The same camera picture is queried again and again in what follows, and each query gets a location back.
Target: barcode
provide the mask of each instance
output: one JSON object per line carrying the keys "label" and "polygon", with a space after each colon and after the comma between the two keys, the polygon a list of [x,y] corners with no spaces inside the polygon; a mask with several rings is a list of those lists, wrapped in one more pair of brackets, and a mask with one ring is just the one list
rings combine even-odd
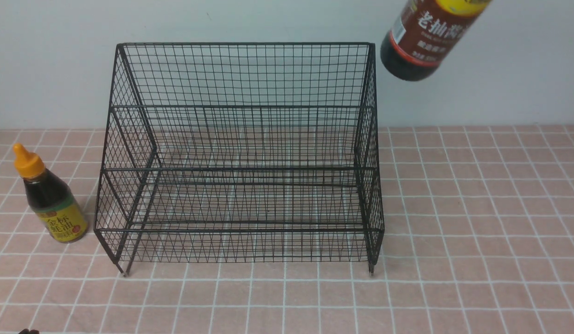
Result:
{"label": "barcode", "polygon": [[402,39],[402,36],[406,33],[406,29],[402,25],[402,19],[400,17],[395,22],[395,26],[392,27],[392,38],[395,39],[395,43],[398,44]]}

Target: plastic bottle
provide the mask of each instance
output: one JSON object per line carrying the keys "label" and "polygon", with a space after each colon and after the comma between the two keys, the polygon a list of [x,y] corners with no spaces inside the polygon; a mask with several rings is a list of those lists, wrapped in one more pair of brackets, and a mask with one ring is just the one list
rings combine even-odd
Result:
{"label": "plastic bottle", "polygon": [[491,0],[408,0],[380,49],[394,76],[423,80],[462,38]]}
{"label": "plastic bottle", "polygon": [[13,145],[14,165],[24,179],[29,207],[60,243],[73,243],[87,232],[87,222],[69,186],[48,171],[37,154]]}

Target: wire basket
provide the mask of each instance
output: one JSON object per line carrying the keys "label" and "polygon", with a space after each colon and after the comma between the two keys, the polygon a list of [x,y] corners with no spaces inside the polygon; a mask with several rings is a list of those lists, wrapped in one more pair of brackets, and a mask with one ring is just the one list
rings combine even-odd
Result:
{"label": "wire basket", "polygon": [[134,261],[286,260],[367,260],[373,273],[375,54],[118,45],[94,230],[121,273]]}

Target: brown bottle label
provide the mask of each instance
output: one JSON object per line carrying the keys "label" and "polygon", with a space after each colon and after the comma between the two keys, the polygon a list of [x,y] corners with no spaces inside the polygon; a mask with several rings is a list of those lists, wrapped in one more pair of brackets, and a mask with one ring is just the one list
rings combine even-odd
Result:
{"label": "brown bottle label", "polygon": [[408,0],[390,30],[397,53],[418,66],[438,66],[491,0]]}

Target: dark sauce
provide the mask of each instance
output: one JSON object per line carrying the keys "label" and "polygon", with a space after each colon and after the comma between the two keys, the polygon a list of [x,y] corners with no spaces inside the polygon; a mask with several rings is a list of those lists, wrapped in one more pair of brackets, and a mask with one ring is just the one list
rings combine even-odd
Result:
{"label": "dark sauce", "polygon": [[33,210],[45,210],[72,196],[69,186],[48,169],[33,179],[24,179],[26,196]]}
{"label": "dark sauce", "polygon": [[439,66],[418,66],[404,60],[392,46],[390,33],[382,41],[380,59],[393,76],[408,82],[418,82],[433,74]]}

